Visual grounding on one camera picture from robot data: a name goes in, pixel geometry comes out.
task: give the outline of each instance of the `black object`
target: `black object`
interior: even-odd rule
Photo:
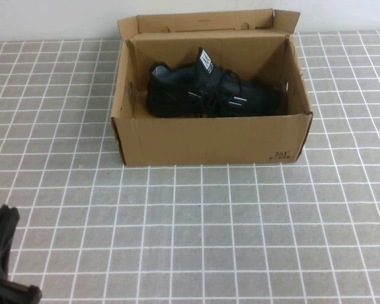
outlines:
[[[38,287],[7,281],[11,243],[19,219],[16,208],[0,208],[0,304],[37,304],[42,297]]]
[[[166,63],[156,62],[150,74],[146,107],[158,117],[273,115],[282,99],[279,91],[254,85],[215,66],[201,47],[195,63],[172,70]]]

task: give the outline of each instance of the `white wall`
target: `white wall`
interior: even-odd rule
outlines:
[[[119,37],[126,16],[277,8],[297,31],[380,30],[380,0],[0,0],[0,41]]]

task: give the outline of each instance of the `shoe tongue label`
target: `shoe tongue label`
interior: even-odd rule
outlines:
[[[206,53],[206,51],[202,51],[200,55],[200,61],[202,62],[203,66],[205,67],[206,71],[211,74],[213,72],[214,64],[211,61],[210,57]]]

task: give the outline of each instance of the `shoe tongue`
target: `shoe tongue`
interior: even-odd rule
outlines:
[[[196,73],[199,74],[207,74],[210,76],[213,73],[214,63],[207,54],[207,52],[199,47],[198,55],[196,59]]]

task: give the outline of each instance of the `shoe lace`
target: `shoe lace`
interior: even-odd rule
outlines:
[[[201,109],[203,114],[207,115],[208,117],[223,116],[224,105],[235,96],[234,93],[230,92],[228,89],[222,86],[222,82],[227,76],[235,76],[239,87],[239,95],[241,96],[242,93],[241,78],[239,75],[230,69],[224,70],[221,66],[218,68],[223,70],[223,73],[221,74],[221,77],[217,84],[207,87],[205,91],[201,91]]]

